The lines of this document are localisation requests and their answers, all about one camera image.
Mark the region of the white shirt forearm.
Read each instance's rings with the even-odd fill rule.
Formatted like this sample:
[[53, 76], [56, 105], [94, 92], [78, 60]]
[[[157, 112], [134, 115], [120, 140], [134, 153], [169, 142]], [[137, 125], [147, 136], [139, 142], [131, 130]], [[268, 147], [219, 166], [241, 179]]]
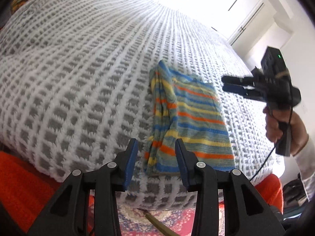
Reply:
[[294, 159], [298, 165], [301, 181], [308, 201], [311, 201], [314, 197], [315, 190], [315, 150], [314, 143], [309, 138], [305, 147], [294, 156]]

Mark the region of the person's right hand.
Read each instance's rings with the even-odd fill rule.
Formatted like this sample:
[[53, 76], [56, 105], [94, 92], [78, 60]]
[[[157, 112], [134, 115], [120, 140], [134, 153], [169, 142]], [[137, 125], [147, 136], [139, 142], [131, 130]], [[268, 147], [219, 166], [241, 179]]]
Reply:
[[296, 156], [307, 145], [309, 135], [301, 117], [290, 110], [263, 109], [266, 121], [266, 137], [272, 143], [277, 143], [283, 135], [287, 135], [287, 124], [291, 128], [290, 154]]

